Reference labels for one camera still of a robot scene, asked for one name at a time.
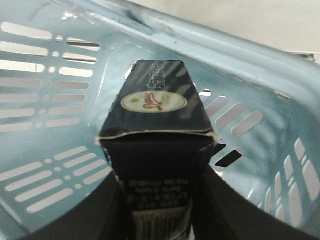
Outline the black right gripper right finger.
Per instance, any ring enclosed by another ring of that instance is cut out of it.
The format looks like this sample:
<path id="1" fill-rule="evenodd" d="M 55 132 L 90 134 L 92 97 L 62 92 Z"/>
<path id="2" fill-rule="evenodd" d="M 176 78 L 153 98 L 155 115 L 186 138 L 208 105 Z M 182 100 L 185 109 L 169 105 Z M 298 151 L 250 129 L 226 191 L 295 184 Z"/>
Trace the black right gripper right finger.
<path id="1" fill-rule="evenodd" d="M 207 166 L 193 200 L 192 225 L 197 240 L 314 240 L 265 213 L 233 190 Z"/>

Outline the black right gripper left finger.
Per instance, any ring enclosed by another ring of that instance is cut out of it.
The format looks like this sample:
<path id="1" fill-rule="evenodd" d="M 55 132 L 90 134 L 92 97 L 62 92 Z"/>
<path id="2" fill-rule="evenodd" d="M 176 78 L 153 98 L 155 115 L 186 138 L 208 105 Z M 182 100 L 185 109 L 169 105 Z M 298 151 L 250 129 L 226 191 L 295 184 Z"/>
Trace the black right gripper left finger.
<path id="1" fill-rule="evenodd" d="M 130 210 L 114 170 L 83 201 L 21 240 L 127 240 Z"/>

